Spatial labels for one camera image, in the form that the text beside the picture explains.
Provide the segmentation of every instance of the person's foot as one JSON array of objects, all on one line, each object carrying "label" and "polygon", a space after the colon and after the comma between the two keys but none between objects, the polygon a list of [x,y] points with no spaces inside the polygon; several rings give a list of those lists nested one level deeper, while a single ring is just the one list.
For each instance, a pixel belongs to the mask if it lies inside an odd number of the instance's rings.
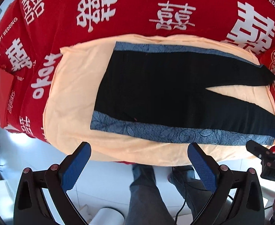
[{"label": "person's foot", "polygon": [[151,182],[154,182],[156,184],[156,179],[155,179],[154,170],[152,166],[143,165],[143,164],[133,164],[132,172],[133,172],[134,180],[143,178]]},{"label": "person's foot", "polygon": [[172,167],[172,172],[168,175],[168,181],[172,184],[177,181],[183,185],[184,182],[193,179],[195,179],[195,171],[192,165]]}]

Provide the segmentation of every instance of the blue gripper pad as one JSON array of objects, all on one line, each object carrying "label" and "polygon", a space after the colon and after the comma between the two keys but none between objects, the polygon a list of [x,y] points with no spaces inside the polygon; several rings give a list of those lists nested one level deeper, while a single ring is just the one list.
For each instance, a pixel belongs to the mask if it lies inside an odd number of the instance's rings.
[{"label": "blue gripper pad", "polygon": [[191,143],[188,146],[188,157],[198,173],[204,187],[211,192],[215,192],[217,189],[218,183],[218,164],[217,166],[210,162],[204,151],[199,147],[197,143]]},{"label": "blue gripper pad", "polygon": [[73,154],[68,155],[60,164],[59,177],[64,192],[71,190],[79,178],[83,168],[91,157],[91,146],[82,142]]}]

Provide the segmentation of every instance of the black cable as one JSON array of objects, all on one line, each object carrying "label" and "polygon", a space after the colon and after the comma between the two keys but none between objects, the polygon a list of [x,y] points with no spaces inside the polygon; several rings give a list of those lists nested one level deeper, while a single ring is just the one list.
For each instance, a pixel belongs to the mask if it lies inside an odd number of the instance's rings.
[{"label": "black cable", "polygon": [[[184,176],[182,175],[182,173],[181,173],[180,171],[179,171],[178,173],[180,173],[180,175],[182,176],[182,180],[184,181]],[[181,186],[183,186],[183,185],[177,180],[177,178],[176,178],[175,176],[173,176],[173,178],[174,178]],[[177,214],[176,214],[176,216],[175,216],[174,225],[177,224],[177,220],[178,220],[179,213],[182,211],[182,209],[184,208],[184,206],[185,206],[185,204],[186,204],[186,202],[187,202],[187,187],[186,187],[186,185],[188,185],[188,186],[190,186],[191,188],[196,189],[196,190],[200,190],[200,191],[210,191],[210,190],[198,189],[198,188],[193,187],[192,185],[190,185],[189,183],[186,183],[186,182],[184,181],[184,189],[185,189],[184,204],[182,205],[182,207],[179,209],[179,211],[177,212]]]},{"label": "black cable", "polygon": [[185,188],[184,204],[182,205],[182,207],[179,209],[179,211],[177,212],[177,214],[175,216],[174,225],[177,225],[178,215],[182,211],[182,209],[184,208],[184,206],[185,206],[185,204],[187,202],[187,188],[186,188],[186,186],[184,186],[184,188]]},{"label": "black cable", "polygon": [[264,208],[264,210],[267,210],[267,209],[269,209],[269,208],[271,208],[272,207],[272,205],[271,206],[268,206],[268,207],[266,207],[266,208]]}]

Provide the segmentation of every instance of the black clamp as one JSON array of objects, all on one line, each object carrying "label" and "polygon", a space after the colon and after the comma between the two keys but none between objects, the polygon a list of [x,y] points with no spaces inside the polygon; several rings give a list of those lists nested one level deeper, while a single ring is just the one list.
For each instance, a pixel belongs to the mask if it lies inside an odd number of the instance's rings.
[{"label": "black clamp", "polygon": [[275,154],[252,140],[246,143],[246,149],[262,160],[261,178],[275,181]]},{"label": "black clamp", "polygon": [[[269,149],[250,140],[246,143],[246,149],[261,159],[262,174],[261,178],[275,181],[275,154]],[[275,211],[270,219],[272,225],[275,225]]]},{"label": "black clamp", "polygon": [[91,146],[82,142],[63,162],[48,170],[33,172],[25,168],[18,185],[14,225],[59,225],[55,222],[42,188],[48,189],[65,224],[88,225],[66,194],[71,190],[91,156]]},{"label": "black clamp", "polygon": [[261,186],[253,168],[246,172],[219,166],[197,143],[188,147],[188,157],[203,185],[213,194],[191,225],[213,225],[231,189],[237,189],[229,214],[222,225],[263,225],[265,211]]}]

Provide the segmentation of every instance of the metal screw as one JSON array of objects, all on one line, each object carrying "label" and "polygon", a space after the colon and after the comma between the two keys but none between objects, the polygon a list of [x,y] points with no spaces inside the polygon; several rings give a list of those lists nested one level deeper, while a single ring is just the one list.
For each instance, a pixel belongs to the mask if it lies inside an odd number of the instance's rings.
[{"label": "metal screw", "polygon": [[24,169],[23,173],[28,173],[28,172],[30,172],[30,168],[26,167],[26,168]]},{"label": "metal screw", "polygon": [[251,174],[255,174],[255,170],[254,170],[253,168],[250,168],[250,169],[249,169],[249,172],[250,172]]},{"label": "metal screw", "polygon": [[52,166],[51,166],[51,170],[52,171],[55,171],[55,170],[57,170],[59,168],[59,165],[57,165],[57,164],[53,164]]},{"label": "metal screw", "polygon": [[220,169],[221,169],[222,171],[227,171],[227,170],[228,170],[228,166],[226,166],[226,165],[221,165],[221,166],[220,166]]}]

